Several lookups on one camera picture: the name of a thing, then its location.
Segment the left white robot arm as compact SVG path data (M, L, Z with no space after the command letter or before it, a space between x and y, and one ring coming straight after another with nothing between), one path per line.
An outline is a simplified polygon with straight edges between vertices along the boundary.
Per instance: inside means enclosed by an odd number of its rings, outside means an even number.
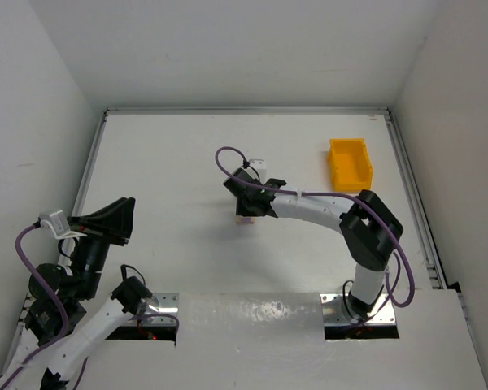
M120 284L100 310L81 328L85 317L83 301L95 297L102 269L111 245L128 244L133 231L136 200L121 197L88 215L66 216L61 210L40 214L35 223L15 239L15 250L30 272L28 292L33 303L23 320L24 328L9 366L0 375L0 389L24 389L20 374L28 364L49 348L54 355L34 389L64 389L80 362L115 329L143 313L153 296L143 279L121 275ZM63 243L74 242L69 265L42 263L34 266L22 247L24 237L47 228Z

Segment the yellow plastic bin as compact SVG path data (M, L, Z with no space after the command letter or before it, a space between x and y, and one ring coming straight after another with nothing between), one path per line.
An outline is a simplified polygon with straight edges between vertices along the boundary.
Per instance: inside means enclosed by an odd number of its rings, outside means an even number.
M330 180L335 192L370 190L373 167L364 138L333 138L327 156Z

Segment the white front cover board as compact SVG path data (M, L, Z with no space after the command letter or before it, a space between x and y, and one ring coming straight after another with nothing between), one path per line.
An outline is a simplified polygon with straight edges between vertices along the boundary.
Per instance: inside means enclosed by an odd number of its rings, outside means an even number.
M316 293L187 294L175 342L109 340L83 389L483 389L458 297L416 293L395 339L326 340Z

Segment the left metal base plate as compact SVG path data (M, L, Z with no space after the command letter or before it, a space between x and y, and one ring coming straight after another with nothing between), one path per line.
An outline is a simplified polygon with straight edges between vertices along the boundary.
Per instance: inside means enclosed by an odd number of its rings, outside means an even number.
M137 318L145 325L176 327L178 325L179 294L154 293L144 298L137 309Z

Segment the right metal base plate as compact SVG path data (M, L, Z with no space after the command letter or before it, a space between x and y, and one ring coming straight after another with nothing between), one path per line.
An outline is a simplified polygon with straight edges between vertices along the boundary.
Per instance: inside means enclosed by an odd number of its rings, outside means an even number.
M347 327L357 323L357 320L352 319L346 312L340 292L321 293L320 303L326 327ZM394 307L386 293L383 292L379 296L373 309L368 313L368 321L365 324L378 327L397 325Z

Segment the aluminium table frame rail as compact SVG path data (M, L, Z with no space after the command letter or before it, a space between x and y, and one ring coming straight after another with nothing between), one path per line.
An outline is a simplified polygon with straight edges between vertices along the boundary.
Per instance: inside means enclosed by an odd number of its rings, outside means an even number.
M302 271L324 270L306 292L260 292L250 281L237 288L211 270L214 288L193 294L327 293L348 260L342 240L318 228L266 223L239 228L216 219L233 199L215 184L210 152L225 142L279 158L294 178L320 178L328 138L363 137L375 166L374 188L393 207L406 229L403 246L416 277L416 293L449 290L429 269L437 261L403 147L386 109L285 109L255 107L114 109L102 118L76 199L81 211L100 197L131 190L137 198L132 247L115 251L113 262L129 261L150 275L173 260L187 270L211 260L256 260L265 266L295 261ZM326 327L330 339L393 339L396 326Z

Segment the metal base plate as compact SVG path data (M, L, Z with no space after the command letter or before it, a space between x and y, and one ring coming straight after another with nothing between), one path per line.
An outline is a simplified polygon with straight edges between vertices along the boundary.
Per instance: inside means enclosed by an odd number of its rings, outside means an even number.
M179 294L154 293L144 298L137 309L137 318L145 325L176 327L178 325Z
M340 292L321 293L320 303L326 327L347 327L357 323L357 320L352 319L346 312ZM368 321L365 324L378 327L397 325L394 307L386 293L383 292L379 296L373 309L368 313Z

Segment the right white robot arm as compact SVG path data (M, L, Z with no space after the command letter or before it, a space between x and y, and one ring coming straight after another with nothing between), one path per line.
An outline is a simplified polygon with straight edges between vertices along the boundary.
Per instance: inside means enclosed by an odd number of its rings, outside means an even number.
M393 241L403 234L402 224L370 190L356 197L303 196L284 180L266 183L244 169L223 183L237 199L237 214L250 217L297 219L329 228L342 235L355 260L355 278L343 307L348 316L365 320L377 302Z

